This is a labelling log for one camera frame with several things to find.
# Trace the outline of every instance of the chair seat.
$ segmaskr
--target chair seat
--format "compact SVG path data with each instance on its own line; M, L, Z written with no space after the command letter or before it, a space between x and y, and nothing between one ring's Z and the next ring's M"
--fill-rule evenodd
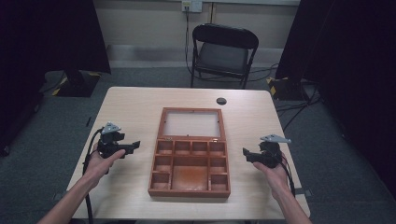
M198 69L227 71L244 75L248 50L204 43L197 58Z

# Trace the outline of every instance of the stand base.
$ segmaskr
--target stand base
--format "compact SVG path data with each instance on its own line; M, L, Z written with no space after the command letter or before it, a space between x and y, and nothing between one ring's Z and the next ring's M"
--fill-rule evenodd
M63 97L91 97L100 76L92 76L88 73L81 74L84 80L83 83L73 84L66 77L52 95Z
M274 99L280 101L307 101L309 99L300 82L289 79L267 79Z

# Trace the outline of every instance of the baseboard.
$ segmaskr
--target baseboard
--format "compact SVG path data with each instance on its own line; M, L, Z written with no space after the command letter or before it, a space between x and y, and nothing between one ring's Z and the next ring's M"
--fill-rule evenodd
M107 46L107 57L112 68L120 67L184 67L186 53L179 47ZM283 49L258 49L252 67L269 67L279 63ZM191 66L192 49L188 61Z

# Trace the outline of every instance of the wooden box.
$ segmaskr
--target wooden box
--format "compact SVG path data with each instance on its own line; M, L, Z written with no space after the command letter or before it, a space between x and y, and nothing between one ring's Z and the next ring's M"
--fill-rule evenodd
M150 196L228 198L230 174L220 109L163 109Z

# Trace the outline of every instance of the table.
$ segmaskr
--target table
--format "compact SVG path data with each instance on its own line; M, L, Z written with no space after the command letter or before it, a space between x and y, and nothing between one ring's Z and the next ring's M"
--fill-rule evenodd
M216 100L223 97L226 105ZM220 108L224 120L229 157L231 195L228 199L166 198L148 194L149 176L163 107ZM122 128L120 144L141 141L140 148L118 160L90 193L94 218L157 220L253 220L280 219L282 212L271 196L265 176L242 154L242 148L259 151L260 137L271 133L284 136L267 91L113 87L106 94L91 134L81 153L70 189L81 177L82 163L92 135L108 121ZM289 148L280 144L293 176L301 183ZM303 194L296 198L310 211ZM86 218L82 203L75 218Z

